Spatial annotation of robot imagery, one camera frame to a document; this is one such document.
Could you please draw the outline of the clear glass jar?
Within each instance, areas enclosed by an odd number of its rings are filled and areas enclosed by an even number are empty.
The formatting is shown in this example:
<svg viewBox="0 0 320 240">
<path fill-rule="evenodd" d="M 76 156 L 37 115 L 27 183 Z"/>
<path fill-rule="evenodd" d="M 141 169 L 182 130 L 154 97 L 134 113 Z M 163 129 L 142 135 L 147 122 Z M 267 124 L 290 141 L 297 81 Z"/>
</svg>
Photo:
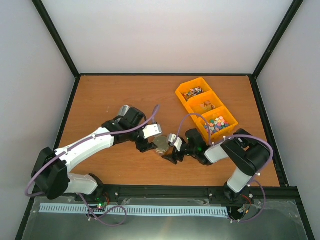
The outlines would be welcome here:
<svg viewBox="0 0 320 240">
<path fill-rule="evenodd" d="M 163 155 L 169 150 L 169 148 L 168 144 L 159 144 L 154 151 L 159 155 Z"/>
</svg>

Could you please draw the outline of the gold jar lid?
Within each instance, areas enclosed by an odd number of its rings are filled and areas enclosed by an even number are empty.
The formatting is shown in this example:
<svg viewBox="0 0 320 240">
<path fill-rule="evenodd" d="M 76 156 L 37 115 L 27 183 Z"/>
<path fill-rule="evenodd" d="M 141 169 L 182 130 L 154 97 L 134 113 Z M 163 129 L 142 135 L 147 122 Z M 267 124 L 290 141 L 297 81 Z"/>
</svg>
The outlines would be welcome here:
<svg viewBox="0 0 320 240">
<path fill-rule="evenodd" d="M 153 143 L 158 147 L 158 145 L 168 144 L 166 136 L 157 136 L 154 138 Z"/>
</svg>

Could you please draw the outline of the silver metal scoop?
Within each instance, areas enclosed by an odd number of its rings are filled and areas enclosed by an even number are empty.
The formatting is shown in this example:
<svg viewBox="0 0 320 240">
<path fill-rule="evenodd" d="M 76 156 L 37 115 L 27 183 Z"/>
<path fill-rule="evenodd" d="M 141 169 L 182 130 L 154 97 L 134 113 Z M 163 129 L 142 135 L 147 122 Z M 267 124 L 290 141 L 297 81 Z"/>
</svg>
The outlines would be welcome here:
<svg viewBox="0 0 320 240">
<path fill-rule="evenodd" d="M 123 105 L 123 106 L 120 108 L 117 116 L 124 117 L 124 116 L 126 115 L 126 113 L 129 111 L 130 108 L 131 108 L 131 107 L 130 107 L 129 105 Z"/>
</svg>

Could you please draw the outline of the yellow star candy bin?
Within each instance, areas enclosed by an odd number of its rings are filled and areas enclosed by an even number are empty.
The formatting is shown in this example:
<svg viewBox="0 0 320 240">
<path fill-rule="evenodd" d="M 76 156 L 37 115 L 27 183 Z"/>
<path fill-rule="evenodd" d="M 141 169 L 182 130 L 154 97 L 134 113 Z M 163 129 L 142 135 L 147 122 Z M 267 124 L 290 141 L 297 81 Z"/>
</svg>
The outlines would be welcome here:
<svg viewBox="0 0 320 240">
<path fill-rule="evenodd" d="M 202 117 L 207 121 L 208 126 L 201 117 L 197 118 L 195 124 L 207 143 L 209 140 L 215 142 L 229 135 L 239 124 L 225 106 L 206 112 Z"/>
</svg>

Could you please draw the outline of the yellow popsicle candy bin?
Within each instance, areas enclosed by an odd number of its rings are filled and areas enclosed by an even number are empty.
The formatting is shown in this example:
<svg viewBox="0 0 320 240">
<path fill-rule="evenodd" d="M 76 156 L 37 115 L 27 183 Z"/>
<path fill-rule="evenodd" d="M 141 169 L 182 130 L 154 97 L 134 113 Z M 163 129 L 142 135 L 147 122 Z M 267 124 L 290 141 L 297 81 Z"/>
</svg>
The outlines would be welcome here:
<svg viewBox="0 0 320 240">
<path fill-rule="evenodd" d="M 188 113 L 203 115 L 225 105 L 214 91 L 207 91 L 191 97 L 184 105 Z"/>
</svg>

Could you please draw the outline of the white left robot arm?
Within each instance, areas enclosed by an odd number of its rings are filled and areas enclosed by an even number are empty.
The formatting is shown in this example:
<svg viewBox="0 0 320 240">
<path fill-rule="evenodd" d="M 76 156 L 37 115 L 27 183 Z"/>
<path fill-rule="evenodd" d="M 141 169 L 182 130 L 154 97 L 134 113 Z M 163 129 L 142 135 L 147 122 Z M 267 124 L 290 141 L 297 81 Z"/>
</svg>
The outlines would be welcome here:
<svg viewBox="0 0 320 240">
<path fill-rule="evenodd" d="M 95 202 L 106 197 L 104 184 L 95 174 L 74 174 L 72 170 L 94 154 L 122 143 L 134 142 L 141 153 L 156 149 L 157 145 L 148 139 L 162 133 L 155 121 L 158 110 L 156 106 L 151 117 L 147 118 L 139 109 L 124 105 L 115 118 L 75 143 L 55 150 L 44 148 L 27 185 L 30 188 L 34 184 L 39 192 L 31 194 L 26 189 L 25 195 L 46 196 L 54 200 L 64 194 L 78 194 Z"/>
</svg>

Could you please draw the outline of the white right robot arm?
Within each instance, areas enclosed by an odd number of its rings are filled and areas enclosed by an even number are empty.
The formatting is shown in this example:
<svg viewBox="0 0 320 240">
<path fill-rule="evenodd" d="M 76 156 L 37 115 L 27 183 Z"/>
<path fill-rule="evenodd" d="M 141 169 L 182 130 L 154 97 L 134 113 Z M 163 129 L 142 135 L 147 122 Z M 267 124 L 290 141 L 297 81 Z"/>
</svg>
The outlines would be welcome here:
<svg viewBox="0 0 320 240">
<path fill-rule="evenodd" d="M 187 140 L 171 133 L 167 137 L 167 142 L 173 150 L 162 158 L 176 165 L 182 162 L 185 156 L 190 156 L 205 166 L 227 158 L 231 159 L 235 164 L 235 171 L 223 186 L 224 197 L 230 203 L 239 200 L 247 185 L 274 155 L 270 144 L 252 136 L 242 128 L 213 144 L 206 143 L 195 128 L 188 130 L 185 136 Z"/>
</svg>

